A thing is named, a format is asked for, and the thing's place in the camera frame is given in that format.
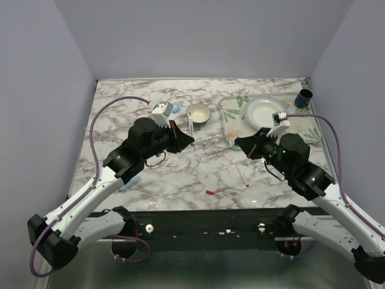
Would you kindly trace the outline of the white pen blue tip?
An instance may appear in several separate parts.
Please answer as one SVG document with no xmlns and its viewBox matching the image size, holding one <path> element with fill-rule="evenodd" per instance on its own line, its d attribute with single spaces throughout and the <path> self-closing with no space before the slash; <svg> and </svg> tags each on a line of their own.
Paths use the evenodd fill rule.
<svg viewBox="0 0 385 289">
<path fill-rule="evenodd" d="M 194 125 L 191 117 L 188 118 L 188 125 L 189 125 L 189 134 L 192 138 L 194 138 Z"/>
</svg>

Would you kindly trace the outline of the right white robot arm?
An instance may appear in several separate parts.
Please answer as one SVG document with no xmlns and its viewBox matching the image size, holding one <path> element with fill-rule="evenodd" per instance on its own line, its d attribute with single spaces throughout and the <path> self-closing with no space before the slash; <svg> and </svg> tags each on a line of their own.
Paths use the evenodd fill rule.
<svg viewBox="0 0 385 289">
<path fill-rule="evenodd" d="M 353 205 L 342 197 L 333 177 L 309 161 L 310 147 L 298 134 L 288 133 L 277 138 L 268 133 L 268 128 L 262 128 L 255 135 L 237 138 L 235 143 L 247 158 L 263 158 L 284 176 L 294 192 L 322 208 L 340 224 L 335 227 L 290 205 L 286 209 L 289 215 L 277 220 L 279 233 L 289 236 L 297 232 L 311 237 L 341 253 L 366 279 L 383 284 L 383 226 L 378 223 L 369 226 L 353 213 Z"/>
</svg>

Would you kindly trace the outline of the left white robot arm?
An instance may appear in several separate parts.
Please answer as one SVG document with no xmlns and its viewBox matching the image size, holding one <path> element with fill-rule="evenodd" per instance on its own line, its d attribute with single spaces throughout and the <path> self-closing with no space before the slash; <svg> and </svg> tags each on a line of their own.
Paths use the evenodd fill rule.
<svg viewBox="0 0 385 289">
<path fill-rule="evenodd" d="M 160 126 L 148 117 L 137 119 L 128 137 L 111 151 L 96 174 L 71 198 L 44 217 L 35 214 L 27 221 L 32 244 L 30 269 L 39 253 L 54 270 L 62 269 L 80 248 L 110 235 L 121 238 L 133 232 L 131 214 L 114 208 L 95 219 L 89 215 L 111 194 L 137 176 L 149 158 L 169 152 L 178 154 L 194 142 L 171 120 Z"/>
</svg>

